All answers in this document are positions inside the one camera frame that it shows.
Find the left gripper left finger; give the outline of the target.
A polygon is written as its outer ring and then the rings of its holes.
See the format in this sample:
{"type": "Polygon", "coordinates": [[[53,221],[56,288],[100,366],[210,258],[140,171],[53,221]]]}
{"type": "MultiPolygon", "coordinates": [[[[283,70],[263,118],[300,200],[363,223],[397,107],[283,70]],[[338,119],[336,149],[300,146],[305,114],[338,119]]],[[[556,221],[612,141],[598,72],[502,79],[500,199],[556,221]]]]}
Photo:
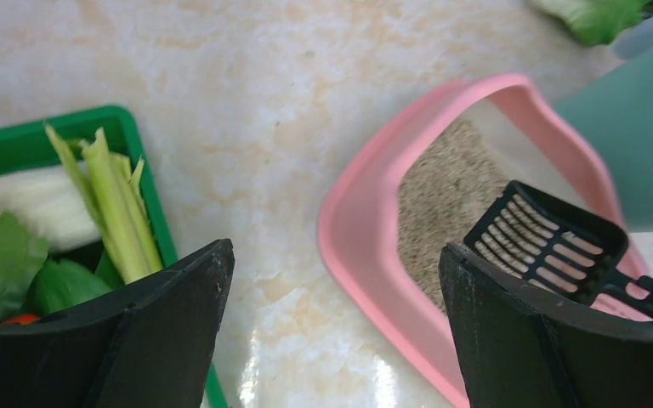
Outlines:
{"type": "Polygon", "coordinates": [[[229,239],[86,303],[0,325],[0,407],[197,407],[235,266],[229,239]]]}

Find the pink litter box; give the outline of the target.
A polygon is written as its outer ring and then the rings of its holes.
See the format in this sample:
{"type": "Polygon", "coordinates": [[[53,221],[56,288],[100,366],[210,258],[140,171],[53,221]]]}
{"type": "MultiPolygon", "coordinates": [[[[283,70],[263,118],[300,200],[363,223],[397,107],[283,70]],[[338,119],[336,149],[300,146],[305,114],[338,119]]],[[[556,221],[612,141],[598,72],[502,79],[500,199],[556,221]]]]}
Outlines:
{"type": "Polygon", "coordinates": [[[318,247],[333,279],[456,407],[469,401],[449,321],[413,282],[398,255],[398,189],[441,132],[483,99],[547,157],[590,210],[624,225],[612,177],[597,151],[527,76],[516,73],[446,82],[407,106],[344,169],[318,217],[318,247]]]}

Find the black litter scoop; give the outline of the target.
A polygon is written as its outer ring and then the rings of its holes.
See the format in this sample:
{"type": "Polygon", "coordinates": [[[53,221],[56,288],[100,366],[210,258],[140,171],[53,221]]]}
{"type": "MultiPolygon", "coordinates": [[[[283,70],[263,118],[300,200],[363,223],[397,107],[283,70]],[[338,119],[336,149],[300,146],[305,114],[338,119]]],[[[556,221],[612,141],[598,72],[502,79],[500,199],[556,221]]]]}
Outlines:
{"type": "Polygon", "coordinates": [[[653,278],[618,265],[628,249],[618,225],[518,180],[464,236],[498,268],[586,306],[608,296],[653,320],[653,278]]]}

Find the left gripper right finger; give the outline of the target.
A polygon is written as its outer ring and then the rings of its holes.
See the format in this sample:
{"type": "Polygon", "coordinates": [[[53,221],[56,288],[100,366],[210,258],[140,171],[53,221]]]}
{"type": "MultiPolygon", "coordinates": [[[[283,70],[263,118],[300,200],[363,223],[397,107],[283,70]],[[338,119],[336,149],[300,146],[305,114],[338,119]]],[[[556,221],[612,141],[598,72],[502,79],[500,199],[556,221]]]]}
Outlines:
{"type": "Polygon", "coordinates": [[[473,407],[653,407],[653,323],[572,302],[455,244],[440,283],[473,407]]]}

